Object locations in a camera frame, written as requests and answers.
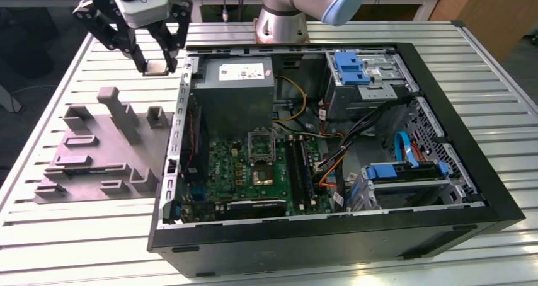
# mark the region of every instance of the slotted aluminum table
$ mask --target slotted aluminum table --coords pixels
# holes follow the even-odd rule
[[[0,285],[492,285],[538,281],[538,107],[464,28],[451,23],[308,25],[312,42],[412,42],[527,219],[476,237],[435,258],[312,268],[188,281],[146,252],[153,199],[36,205],[33,189],[65,129],[66,106],[96,102],[116,86],[134,111],[173,110],[177,77],[141,77],[118,51],[90,37],[65,77],[0,191]],[[157,44],[140,35],[146,58]],[[253,43],[252,25],[192,24],[190,44]]]

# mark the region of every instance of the open computer tower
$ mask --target open computer tower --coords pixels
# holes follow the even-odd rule
[[[190,47],[148,239],[186,277],[439,254],[523,214],[408,43]]]

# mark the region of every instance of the chip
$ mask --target chip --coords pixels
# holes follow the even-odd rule
[[[252,185],[266,186],[273,184],[273,172],[269,165],[254,165],[252,167]]]

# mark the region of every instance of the black case frame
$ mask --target black case frame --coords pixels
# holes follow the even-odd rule
[[[524,219],[412,44],[232,45],[189,47],[186,50],[220,50],[225,56],[229,49],[244,49],[244,54],[248,54],[250,48],[281,46],[293,50],[395,48],[441,124],[447,135],[444,140],[455,148],[480,189],[477,199],[483,199],[487,206],[379,215],[335,214],[320,220],[265,220],[258,224],[156,229],[156,197],[149,252],[160,253],[186,277],[348,265],[437,255],[477,234],[499,231]]]

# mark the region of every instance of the expansion slot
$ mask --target expansion slot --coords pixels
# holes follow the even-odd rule
[[[300,169],[297,165],[297,155],[293,146],[293,139],[289,139],[285,143],[285,163],[286,172],[289,174],[289,183],[292,188],[292,199],[293,205],[299,210],[304,210],[304,191],[303,191],[303,181],[300,177]]]
[[[315,205],[315,193],[313,193],[313,183],[312,183],[312,174],[309,173],[309,165],[308,165],[308,155],[304,147],[304,141],[301,139],[294,140],[294,147],[297,149],[297,154],[300,155],[300,173],[303,176],[303,189],[307,201],[309,200],[309,205]]]

